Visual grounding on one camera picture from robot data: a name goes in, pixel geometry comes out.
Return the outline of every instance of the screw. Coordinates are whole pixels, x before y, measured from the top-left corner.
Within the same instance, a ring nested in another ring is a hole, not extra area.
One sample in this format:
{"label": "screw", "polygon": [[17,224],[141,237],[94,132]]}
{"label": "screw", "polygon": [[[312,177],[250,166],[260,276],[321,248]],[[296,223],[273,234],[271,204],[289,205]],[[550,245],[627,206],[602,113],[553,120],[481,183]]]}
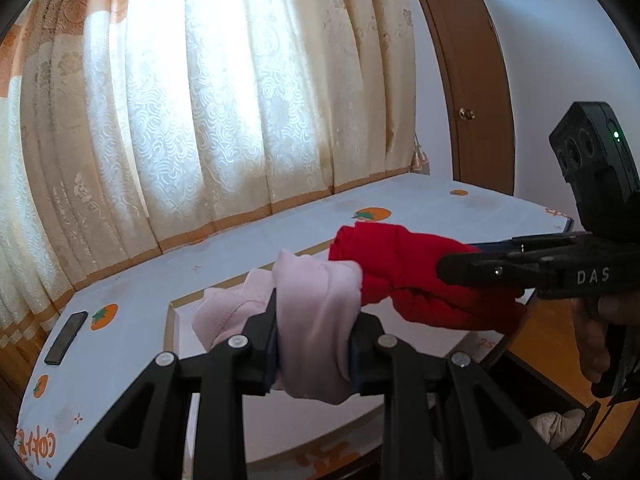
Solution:
{"label": "screw", "polygon": [[175,355],[171,352],[162,352],[156,356],[158,366],[168,366],[175,361]]}
{"label": "screw", "polygon": [[382,348],[393,348],[398,344],[398,338],[391,334],[383,334],[378,338],[378,344]]}
{"label": "screw", "polygon": [[229,346],[231,348],[244,348],[249,344],[249,340],[245,335],[233,335],[229,338]]}
{"label": "screw", "polygon": [[466,368],[471,364],[471,357],[464,352],[456,352],[451,356],[451,362],[460,368]]}

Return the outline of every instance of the pink cloth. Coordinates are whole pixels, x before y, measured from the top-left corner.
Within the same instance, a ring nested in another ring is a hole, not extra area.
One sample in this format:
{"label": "pink cloth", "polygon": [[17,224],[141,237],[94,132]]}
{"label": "pink cloth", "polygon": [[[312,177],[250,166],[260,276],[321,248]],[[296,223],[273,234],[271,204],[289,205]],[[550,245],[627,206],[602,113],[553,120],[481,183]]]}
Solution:
{"label": "pink cloth", "polygon": [[242,332],[249,316],[266,309],[275,287],[280,375],[275,387],[297,399],[340,404],[353,394],[348,340],[360,313],[362,270],[282,250],[273,272],[252,270],[242,285],[210,288],[193,319],[209,351]]}

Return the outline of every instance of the curtain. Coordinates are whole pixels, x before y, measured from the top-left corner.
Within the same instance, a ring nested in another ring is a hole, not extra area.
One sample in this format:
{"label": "curtain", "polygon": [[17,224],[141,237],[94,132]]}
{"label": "curtain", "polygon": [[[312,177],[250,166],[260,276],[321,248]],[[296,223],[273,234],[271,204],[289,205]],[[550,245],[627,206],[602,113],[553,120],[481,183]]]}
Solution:
{"label": "curtain", "polygon": [[32,0],[0,47],[0,368],[74,291],[408,170],[408,0]]}

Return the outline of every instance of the orange floor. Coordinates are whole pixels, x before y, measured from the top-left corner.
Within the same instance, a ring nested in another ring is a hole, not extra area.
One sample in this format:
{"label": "orange floor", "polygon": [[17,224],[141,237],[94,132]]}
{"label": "orange floor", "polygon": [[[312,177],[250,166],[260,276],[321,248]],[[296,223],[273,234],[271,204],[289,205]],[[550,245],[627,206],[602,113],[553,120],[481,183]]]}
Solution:
{"label": "orange floor", "polygon": [[[596,400],[591,395],[591,384],[580,373],[571,309],[567,300],[538,301],[531,318],[511,344],[510,350],[584,405],[588,406]],[[603,408],[596,424],[606,410],[606,402],[601,401]],[[613,409],[587,448],[593,458],[605,456],[616,445],[637,404],[628,402]]]}

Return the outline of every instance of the hand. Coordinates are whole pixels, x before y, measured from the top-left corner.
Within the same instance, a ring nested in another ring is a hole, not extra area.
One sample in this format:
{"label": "hand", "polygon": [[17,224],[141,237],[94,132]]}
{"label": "hand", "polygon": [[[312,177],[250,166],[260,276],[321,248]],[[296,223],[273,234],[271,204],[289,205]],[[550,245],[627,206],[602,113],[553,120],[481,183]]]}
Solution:
{"label": "hand", "polygon": [[580,370],[592,383],[599,383],[610,366],[606,347],[607,324],[640,325],[640,291],[600,298],[598,312],[602,320],[589,317],[582,299],[571,300],[571,304]]}

